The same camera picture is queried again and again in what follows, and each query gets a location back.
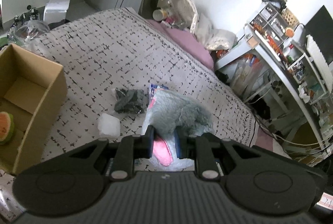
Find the grey fluffy plush slipper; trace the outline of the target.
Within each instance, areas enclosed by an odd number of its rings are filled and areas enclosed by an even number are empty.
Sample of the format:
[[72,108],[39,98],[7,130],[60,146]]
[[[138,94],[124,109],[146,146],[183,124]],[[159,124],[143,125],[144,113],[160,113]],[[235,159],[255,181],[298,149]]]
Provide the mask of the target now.
[[158,170],[181,171],[194,166],[191,159],[179,159],[176,153],[174,131],[180,128],[185,135],[200,136],[214,133],[211,113],[196,99],[157,89],[152,97],[142,125],[142,134],[148,126],[156,130],[150,163]]

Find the brown cardboard box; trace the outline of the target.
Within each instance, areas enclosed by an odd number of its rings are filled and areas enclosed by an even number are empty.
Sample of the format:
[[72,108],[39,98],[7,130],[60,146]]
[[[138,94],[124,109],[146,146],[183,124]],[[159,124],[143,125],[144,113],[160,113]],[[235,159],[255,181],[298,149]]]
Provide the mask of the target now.
[[17,175],[41,161],[44,143],[67,96],[62,65],[10,45],[1,51],[1,111],[14,123],[1,143],[1,169]]

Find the paper cup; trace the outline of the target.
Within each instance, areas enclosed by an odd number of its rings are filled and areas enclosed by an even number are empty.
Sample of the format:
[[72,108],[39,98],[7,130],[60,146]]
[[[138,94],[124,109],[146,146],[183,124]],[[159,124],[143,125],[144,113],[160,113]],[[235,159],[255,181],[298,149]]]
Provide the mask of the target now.
[[166,20],[166,18],[169,16],[169,13],[167,10],[165,9],[156,9],[153,13],[152,13],[152,17],[155,21],[157,22],[161,22],[163,20]]

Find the pink pillow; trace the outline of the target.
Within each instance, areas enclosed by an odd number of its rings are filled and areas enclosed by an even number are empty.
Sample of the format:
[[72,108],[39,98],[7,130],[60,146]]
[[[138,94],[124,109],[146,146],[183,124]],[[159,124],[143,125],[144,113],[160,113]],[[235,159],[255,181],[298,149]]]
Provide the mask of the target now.
[[159,23],[151,19],[147,19],[147,21],[161,33],[172,39],[184,51],[192,55],[201,64],[203,64],[210,70],[214,69],[214,62],[209,51],[207,51],[191,33],[179,30],[177,28],[169,28],[165,24]]

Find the dark grey bagged cloth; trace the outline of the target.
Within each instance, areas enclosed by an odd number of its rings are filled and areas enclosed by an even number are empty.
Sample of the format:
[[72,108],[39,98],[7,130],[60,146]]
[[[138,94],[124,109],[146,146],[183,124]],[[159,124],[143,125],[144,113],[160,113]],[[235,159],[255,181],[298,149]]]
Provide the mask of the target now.
[[147,97],[142,89],[115,89],[116,113],[142,114],[146,111]]

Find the clear plastic bag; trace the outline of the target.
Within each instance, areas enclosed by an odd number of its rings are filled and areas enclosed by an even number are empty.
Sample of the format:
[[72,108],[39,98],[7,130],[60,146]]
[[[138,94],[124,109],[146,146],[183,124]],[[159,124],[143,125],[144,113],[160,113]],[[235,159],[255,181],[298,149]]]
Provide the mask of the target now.
[[9,29],[7,39],[11,44],[24,46],[48,32],[50,32],[49,26],[41,20],[29,20],[24,23],[15,21]]

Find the white crumpled bags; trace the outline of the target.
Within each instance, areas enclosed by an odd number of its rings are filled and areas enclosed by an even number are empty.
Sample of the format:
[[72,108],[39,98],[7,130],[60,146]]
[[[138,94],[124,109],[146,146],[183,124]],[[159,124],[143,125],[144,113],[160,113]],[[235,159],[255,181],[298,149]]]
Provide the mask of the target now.
[[228,30],[215,29],[203,13],[199,14],[191,0],[178,0],[177,10],[186,28],[206,50],[229,50],[236,43],[236,35]]

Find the blue tissue pack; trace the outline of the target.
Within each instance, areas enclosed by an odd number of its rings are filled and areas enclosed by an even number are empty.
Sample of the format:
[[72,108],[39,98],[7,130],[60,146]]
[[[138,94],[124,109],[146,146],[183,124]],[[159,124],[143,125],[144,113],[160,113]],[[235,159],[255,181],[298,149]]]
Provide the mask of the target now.
[[148,99],[149,101],[154,97],[155,91],[158,89],[162,90],[168,90],[169,88],[167,86],[163,85],[156,85],[156,84],[150,84],[148,87]]

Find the burger plush toy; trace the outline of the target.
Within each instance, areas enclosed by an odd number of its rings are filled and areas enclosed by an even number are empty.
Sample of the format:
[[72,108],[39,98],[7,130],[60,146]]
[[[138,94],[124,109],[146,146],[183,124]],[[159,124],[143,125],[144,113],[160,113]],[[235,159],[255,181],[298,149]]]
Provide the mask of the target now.
[[6,144],[13,136],[15,129],[14,117],[8,112],[0,113],[0,144]]

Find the clear plastic bottle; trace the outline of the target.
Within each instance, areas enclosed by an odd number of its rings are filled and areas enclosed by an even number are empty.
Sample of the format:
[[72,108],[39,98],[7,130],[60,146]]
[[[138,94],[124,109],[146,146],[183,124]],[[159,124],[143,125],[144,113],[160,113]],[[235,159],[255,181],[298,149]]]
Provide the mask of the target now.
[[160,8],[166,12],[166,19],[172,26],[181,24],[182,19],[179,16],[177,9],[175,8],[174,0],[159,0]]

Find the drawer organiser on desk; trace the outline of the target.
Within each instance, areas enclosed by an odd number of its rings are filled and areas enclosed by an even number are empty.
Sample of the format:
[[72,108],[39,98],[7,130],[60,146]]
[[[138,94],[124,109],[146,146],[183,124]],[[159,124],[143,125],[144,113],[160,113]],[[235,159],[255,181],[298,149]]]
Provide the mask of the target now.
[[273,39],[278,46],[295,35],[295,30],[292,26],[287,23],[283,16],[269,2],[253,18],[250,25],[263,38],[266,40]]

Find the black monitor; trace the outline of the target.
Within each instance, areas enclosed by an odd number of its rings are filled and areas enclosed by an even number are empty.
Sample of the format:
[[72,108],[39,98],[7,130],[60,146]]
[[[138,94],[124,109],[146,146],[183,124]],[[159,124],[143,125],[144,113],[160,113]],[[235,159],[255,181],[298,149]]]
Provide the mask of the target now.
[[333,20],[324,5],[307,22],[305,29],[317,43],[327,64],[330,65],[333,55]]

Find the white desk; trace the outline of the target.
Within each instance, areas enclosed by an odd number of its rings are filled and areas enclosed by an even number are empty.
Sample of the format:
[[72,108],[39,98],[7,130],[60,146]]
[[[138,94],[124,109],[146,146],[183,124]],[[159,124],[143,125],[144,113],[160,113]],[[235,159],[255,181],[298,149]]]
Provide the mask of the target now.
[[239,39],[237,45],[216,61],[215,70],[220,70],[224,66],[239,59],[250,51],[258,53],[261,60],[264,61],[273,72],[275,72],[307,119],[307,122],[312,128],[320,148],[323,150],[328,149],[329,144],[324,140],[320,132],[319,124],[315,121],[310,105],[304,103],[304,101],[299,97],[299,92],[296,88],[295,82],[291,80],[289,72],[285,70],[280,58],[276,55],[273,48],[266,42],[257,30],[254,30],[249,23],[245,24],[244,36]]

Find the white keyboard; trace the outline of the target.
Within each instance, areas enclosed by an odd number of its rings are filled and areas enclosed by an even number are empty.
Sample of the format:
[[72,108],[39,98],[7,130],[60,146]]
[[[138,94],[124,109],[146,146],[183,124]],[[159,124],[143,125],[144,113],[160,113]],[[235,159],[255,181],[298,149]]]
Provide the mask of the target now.
[[331,91],[330,87],[332,87],[332,73],[317,43],[311,35],[307,35],[306,50],[313,58],[317,69],[323,77],[329,91]]

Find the white soft block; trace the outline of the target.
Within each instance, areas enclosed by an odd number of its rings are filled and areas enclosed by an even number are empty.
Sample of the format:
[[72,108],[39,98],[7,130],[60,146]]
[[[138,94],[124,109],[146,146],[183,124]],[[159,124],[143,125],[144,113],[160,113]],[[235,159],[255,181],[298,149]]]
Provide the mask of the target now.
[[98,131],[101,138],[116,139],[120,136],[120,121],[107,113],[102,113],[98,119]]

